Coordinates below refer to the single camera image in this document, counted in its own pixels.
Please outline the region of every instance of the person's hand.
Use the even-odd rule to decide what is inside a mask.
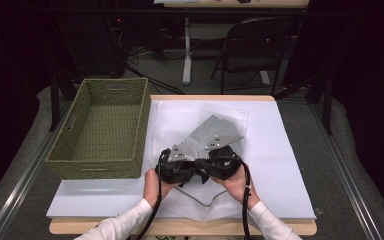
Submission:
[[[168,192],[175,186],[179,184],[168,184],[161,182],[161,195],[164,199]],[[154,208],[155,203],[157,203],[158,198],[158,175],[155,172],[154,168],[149,169],[145,173],[145,186],[143,188],[143,198]]]
[[[226,188],[226,190],[232,195],[234,199],[236,199],[239,203],[243,203],[244,199],[244,192],[245,192],[245,186],[246,186],[246,180],[245,180],[245,170],[244,167],[241,166],[238,171],[233,175],[232,177],[222,180],[219,178],[212,177],[213,181],[221,184],[223,187]],[[254,188],[254,183],[250,182],[250,196],[248,198],[248,209],[251,209],[260,201],[260,198],[257,195],[257,192]]]

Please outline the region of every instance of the person's left hand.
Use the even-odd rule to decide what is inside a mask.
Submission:
[[[179,184],[168,184],[165,182],[161,182],[161,195],[164,199],[168,192],[175,186]],[[154,208],[155,203],[157,203],[158,198],[158,175],[155,172],[155,168],[149,169],[145,173],[145,186],[143,189],[143,198]]]

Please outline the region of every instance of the long sleeve shirt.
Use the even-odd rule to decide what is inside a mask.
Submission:
[[[132,231],[152,213],[152,208],[145,199],[141,199],[135,207],[114,218],[102,220],[99,225],[76,240],[127,239]],[[250,211],[250,216],[257,223],[259,230],[267,240],[301,239],[292,228],[277,218],[264,204],[258,202]]]

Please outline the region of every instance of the wooden desk top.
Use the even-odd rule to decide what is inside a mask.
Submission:
[[[236,101],[274,101],[271,96],[252,95],[152,95],[152,100],[236,100]],[[83,234],[98,225],[104,218],[58,217],[53,218],[49,231],[53,234]],[[317,225],[314,219],[282,219],[295,233],[301,236],[314,235]],[[139,234],[141,228],[133,234]],[[261,235],[258,229],[249,227],[251,235]],[[242,236],[242,219],[219,219],[198,222],[185,218],[154,219],[146,235],[151,236]]]
[[[302,8],[308,6],[309,0],[251,0],[239,3],[237,0],[198,0],[196,3],[164,3],[172,8]]]

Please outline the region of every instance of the basket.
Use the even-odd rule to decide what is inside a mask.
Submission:
[[[45,160],[62,179],[141,176],[148,80],[85,79]]]

